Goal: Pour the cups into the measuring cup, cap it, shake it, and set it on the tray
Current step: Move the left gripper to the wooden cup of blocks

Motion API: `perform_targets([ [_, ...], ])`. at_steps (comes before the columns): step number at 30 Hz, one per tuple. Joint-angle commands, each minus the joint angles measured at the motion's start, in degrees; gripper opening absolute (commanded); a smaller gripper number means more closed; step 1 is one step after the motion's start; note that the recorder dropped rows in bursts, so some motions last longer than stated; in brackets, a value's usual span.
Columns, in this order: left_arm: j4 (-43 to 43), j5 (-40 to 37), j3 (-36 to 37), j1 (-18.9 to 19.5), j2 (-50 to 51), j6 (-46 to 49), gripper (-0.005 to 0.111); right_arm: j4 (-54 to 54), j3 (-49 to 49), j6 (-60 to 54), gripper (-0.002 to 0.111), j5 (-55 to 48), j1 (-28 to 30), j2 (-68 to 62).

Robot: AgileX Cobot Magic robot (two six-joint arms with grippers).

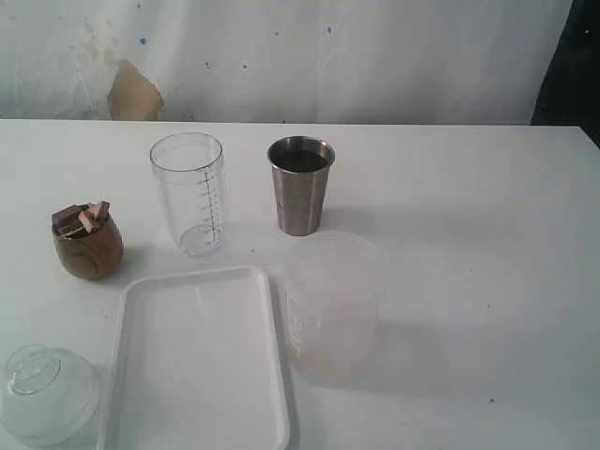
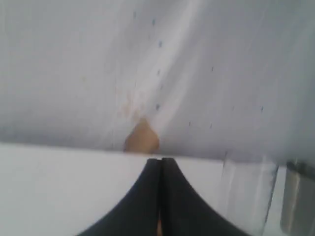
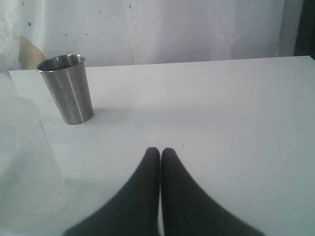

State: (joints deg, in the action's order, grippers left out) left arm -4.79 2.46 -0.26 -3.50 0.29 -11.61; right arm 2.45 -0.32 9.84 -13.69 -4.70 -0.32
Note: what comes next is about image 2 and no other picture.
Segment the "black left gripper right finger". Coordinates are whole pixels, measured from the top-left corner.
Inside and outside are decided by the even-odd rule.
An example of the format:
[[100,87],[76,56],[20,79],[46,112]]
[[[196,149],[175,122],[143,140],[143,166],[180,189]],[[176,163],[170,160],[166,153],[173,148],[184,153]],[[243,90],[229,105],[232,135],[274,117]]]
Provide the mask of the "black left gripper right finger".
[[246,236],[194,190],[177,162],[161,161],[161,228],[164,236]]

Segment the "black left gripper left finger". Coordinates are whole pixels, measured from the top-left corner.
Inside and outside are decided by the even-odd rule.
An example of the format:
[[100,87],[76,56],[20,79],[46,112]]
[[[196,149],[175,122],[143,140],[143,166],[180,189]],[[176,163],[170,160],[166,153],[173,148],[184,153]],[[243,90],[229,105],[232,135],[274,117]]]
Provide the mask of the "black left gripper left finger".
[[148,159],[127,194],[81,236],[155,236],[159,214],[161,161]]

